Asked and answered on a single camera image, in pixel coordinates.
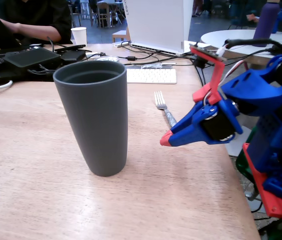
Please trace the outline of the blue gripper with motor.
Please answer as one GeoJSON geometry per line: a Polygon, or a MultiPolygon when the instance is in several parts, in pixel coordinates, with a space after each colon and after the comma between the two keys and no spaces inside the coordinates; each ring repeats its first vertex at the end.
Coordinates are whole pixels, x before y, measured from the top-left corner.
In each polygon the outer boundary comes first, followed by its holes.
{"type": "Polygon", "coordinates": [[[195,142],[209,145],[228,143],[243,133],[237,120],[239,115],[239,108],[231,99],[222,99],[213,105],[207,100],[196,102],[189,113],[163,135],[159,143],[166,147],[195,142]]]}

